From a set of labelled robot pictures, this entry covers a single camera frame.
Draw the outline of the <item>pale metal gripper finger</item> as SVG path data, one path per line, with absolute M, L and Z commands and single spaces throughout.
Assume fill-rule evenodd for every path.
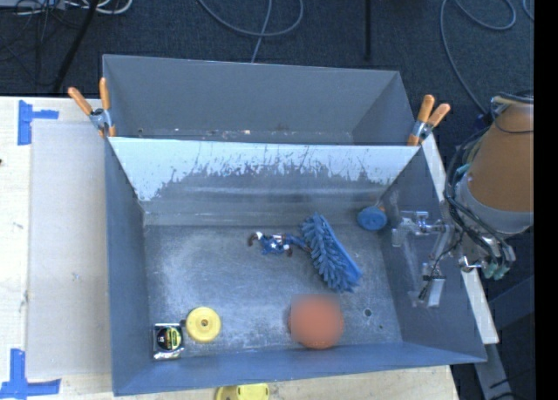
M 409 234 L 428 234 L 427 211 L 402 211 L 396 226 L 391 229 L 391 244 L 394 247 L 402 247 Z
M 436 262 L 421 264 L 418 288 L 408 293 L 413 307 L 438 308 L 446 277 Z

